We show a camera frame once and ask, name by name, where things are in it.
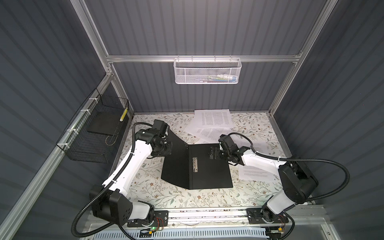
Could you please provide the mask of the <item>black white file folder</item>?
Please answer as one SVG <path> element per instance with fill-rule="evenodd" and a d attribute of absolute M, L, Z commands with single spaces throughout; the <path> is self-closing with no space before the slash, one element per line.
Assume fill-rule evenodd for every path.
<path fill-rule="evenodd" d="M 168 131 L 168 140 L 173 146 L 164 158 L 163 181 L 187 190 L 233 187 L 228 162 L 209 159 L 210 147 L 219 148 L 219 143 L 190 145 L 172 131 Z"/>

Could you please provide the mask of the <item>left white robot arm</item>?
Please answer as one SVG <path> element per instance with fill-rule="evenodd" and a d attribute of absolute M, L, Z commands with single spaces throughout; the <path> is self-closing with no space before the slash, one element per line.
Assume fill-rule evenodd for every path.
<path fill-rule="evenodd" d="M 115 171 L 102 185 L 95 186 L 90 193 L 90 198 L 96 197 L 99 192 L 105 190 L 101 196 L 91 204 L 95 217 L 109 223 L 123 226 L 130 221 L 138 221 L 145 225 L 151 224 L 155 218 L 153 205 L 129 199 L 130 186 L 144 161 L 149 157 L 165 157 L 172 152 L 172 143 L 168 141 L 168 124 L 160 120 L 154 120 L 147 125 L 147 129 L 137 132 L 133 127 L 132 146 L 117 166 Z"/>

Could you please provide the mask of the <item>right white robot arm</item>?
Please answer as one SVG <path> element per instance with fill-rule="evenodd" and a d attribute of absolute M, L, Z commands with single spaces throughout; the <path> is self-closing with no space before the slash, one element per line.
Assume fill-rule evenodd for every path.
<path fill-rule="evenodd" d="M 307 202 L 312 192 L 319 185 L 318 180 L 303 160 L 293 160 L 262 154 L 250 143 L 241 146 L 234 142 L 231 136 L 221 135 L 211 154 L 213 158 L 226 161 L 230 165 L 251 166 L 264 170 L 278 177 L 282 190 L 272 195 L 262 206 L 259 216 L 266 223 L 274 223 L 279 215 L 296 205 Z"/>

